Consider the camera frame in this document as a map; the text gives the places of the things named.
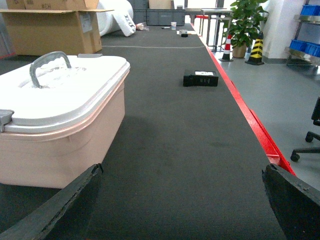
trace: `white line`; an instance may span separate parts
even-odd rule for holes
[[[205,48],[205,46],[102,46],[104,48],[142,48],[142,49],[200,49]]]

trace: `gray floor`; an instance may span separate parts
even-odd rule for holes
[[[223,52],[215,54],[218,59]],[[320,154],[300,154],[290,160],[294,148],[320,147],[320,142],[305,142],[307,131],[320,133],[311,115],[320,95],[317,68],[267,64],[260,66],[234,58],[221,66],[236,85],[248,107],[257,114],[296,175],[320,190]]]

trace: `potted plant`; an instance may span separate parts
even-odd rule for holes
[[[246,48],[250,47],[260,32],[260,22],[266,22],[263,15],[268,13],[260,4],[268,0],[235,0],[230,5],[231,25],[228,34],[231,34],[231,45],[234,58],[244,58]]]

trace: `small black box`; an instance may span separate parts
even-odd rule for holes
[[[218,86],[218,76],[215,71],[185,70],[183,76],[183,86]]]

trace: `traffic cone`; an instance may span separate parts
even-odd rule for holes
[[[219,58],[221,62],[232,62],[233,59],[230,59],[230,44],[231,44],[231,35],[229,34],[225,46],[222,58]]]
[[[261,31],[258,37],[255,40],[254,46],[251,50],[250,57],[248,61],[245,61],[246,64],[251,65],[262,65],[265,64],[262,61],[262,49],[264,46],[264,33]]]

